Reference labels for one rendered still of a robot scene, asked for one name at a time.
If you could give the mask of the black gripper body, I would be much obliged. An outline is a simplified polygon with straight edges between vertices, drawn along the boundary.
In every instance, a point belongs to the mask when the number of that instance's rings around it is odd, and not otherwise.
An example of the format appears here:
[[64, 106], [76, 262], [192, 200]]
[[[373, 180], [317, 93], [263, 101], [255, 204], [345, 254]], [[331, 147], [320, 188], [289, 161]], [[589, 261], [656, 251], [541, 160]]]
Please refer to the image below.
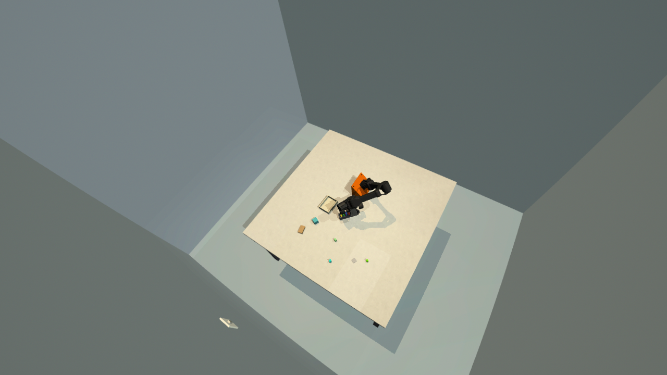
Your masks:
[[[363, 204], [363, 203], [361, 203], [361, 204], [359, 205], [359, 209], [362, 209], [362, 208], [364, 208], [364, 204]], [[348, 212], [348, 211], [349, 211], [349, 208], [347, 207], [347, 208], [344, 209], [343, 211], [340, 211], [340, 215], [345, 214], [345, 210], [347, 210], [347, 212]]]

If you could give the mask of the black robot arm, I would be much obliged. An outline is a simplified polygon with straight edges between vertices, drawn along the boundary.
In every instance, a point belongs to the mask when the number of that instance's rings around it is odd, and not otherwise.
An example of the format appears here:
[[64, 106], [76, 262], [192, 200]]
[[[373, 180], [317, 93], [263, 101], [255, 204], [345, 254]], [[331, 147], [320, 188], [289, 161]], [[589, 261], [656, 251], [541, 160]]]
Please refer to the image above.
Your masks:
[[[379, 183], [379, 182], [374, 182], [370, 178], [361, 181], [360, 186], [364, 190], [365, 188], [367, 188], [369, 191], [373, 189], [375, 190], [373, 192], [361, 196], [359, 195], [349, 196], [347, 199], [337, 204], [337, 208], [339, 209], [339, 211], [343, 211], [348, 207], [352, 217], [359, 215], [360, 211], [359, 209], [357, 210], [357, 206], [359, 206], [362, 202], [368, 201], [376, 197], [381, 197], [381, 195], [390, 194], [392, 190], [389, 181], [382, 181], [382, 183]], [[385, 194], [381, 194], [380, 190], [382, 190]]]

